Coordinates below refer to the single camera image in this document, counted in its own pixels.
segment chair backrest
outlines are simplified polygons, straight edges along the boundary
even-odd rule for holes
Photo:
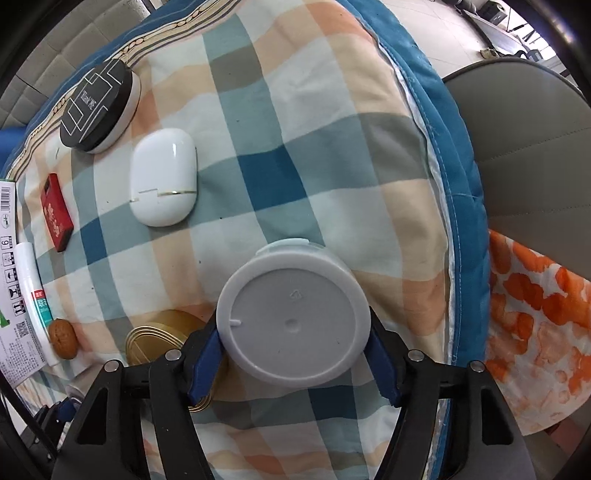
[[[26,125],[86,57],[149,14],[142,0],[80,3],[37,45],[1,95],[0,128]]]
[[[472,140],[490,228],[591,278],[591,108],[582,94],[513,58],[444,82]]]

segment orange floral fabric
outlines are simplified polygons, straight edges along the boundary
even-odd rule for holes
[[[486,365],[523,434],[591,394],[591,282],[494,231]]]

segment gold lid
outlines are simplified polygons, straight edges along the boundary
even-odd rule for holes
[[[127,335],[125,339],[127,363],[130,365],[146,364],[164,355],[171,348],[181,349],[189,335],[203,327],[205,327],[205,322],[190,313],[181,310],[159,312],[152,321],[134,328]],[[218,381],[219,378],[216,376],[212,390]],[[203,410],[209,405],[211,399],[212,392],[203,397],[197,405],[190,407],[189,411]]]

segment red cigarette pack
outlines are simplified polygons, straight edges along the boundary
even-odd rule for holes
[[[57,174],[50,173],[41,191],[41,205],[49,234],[56,251],[63,252],[70,240],[74,224],[61,194]]]

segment black round container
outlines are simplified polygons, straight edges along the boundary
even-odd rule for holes
[[[139,102],[139,77],[121,60],[89,71],[61,116],[61,142],[88,153],[109,148],[127,128]]]

